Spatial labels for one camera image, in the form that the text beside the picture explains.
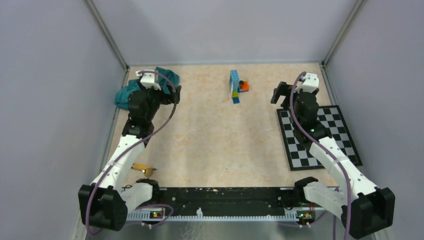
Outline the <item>teal cloth napkin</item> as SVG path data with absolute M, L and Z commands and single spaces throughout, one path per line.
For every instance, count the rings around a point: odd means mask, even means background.
M 175 86 L 180 83 L 180 76 L 170 69 L 156 67 L 155 71 L 166 76 Z M 135 91 L 139 91 L 141 88 L 138 85 L 138 79 L 131 79 L 128 81 L 127 86 L 123 87 L 115 96 L 115 105 L 122 110 L 129 109 L 129 96 Z

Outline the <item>colourful toy block house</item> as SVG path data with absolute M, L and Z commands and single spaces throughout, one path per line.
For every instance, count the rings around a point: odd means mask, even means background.
M 243 81 L 240 79 L 237 70 L 231 70 L 229 76 L 229 90 L 233 104 L 239 104 L 240 93 L 248 92 L 250 90 L 250 85 L 248 81 Z

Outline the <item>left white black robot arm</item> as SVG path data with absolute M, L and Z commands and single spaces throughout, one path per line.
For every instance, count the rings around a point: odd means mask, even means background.
M 175 112 L 180 102 L 181 85 L 166 85 L 163 89 L 141 86 L 128 96 L 128 119 L 123 127 L 118 146 L 101 173 L 89 185 L 78 191 L 81 222 L 91 227 L 119 231 L 128 214 L 145 203 L 154 207 L 160 202 L 158 183 L 142 180 L 130 189 L 121 191 L 136 158 L 145 150 L 150 138 L 163 126 L 155 128 L 152 120 L 161 105 L 173 105 Z

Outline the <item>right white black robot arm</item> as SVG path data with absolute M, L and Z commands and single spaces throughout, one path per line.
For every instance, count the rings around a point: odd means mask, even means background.
M 355 166 L 355 149 L 336 110 L 321 108 L 318 86 L 281 82 L 273 91 L 271 103 L 284 97 L 280 124 L 288 158 L 294 164 L 316 160 L 336 180 L 331 190 L 314 177 L 294 184 L 293 200 L 299 206 L 317 204 L 340 219 L 345 234 L 361 239 L 392 226 L 395 194 L 380 188 Z

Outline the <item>gold spoon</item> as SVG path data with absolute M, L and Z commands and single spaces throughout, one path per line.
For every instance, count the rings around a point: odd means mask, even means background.
M 144 176 L 147 178 L 151 177 L 154 171 L 157 170 L 154 167 L 150 167 L 150 166 L 139 164 L 139 163 L 133 163 L 131 166 L 131 169 L 142 172 Z

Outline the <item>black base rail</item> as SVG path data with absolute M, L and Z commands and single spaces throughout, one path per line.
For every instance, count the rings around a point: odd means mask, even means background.
M 127 224 L 276 222 L 311 227 L 325 210 L 296 199 L 291 187 L 162 187 L 130 212 Z

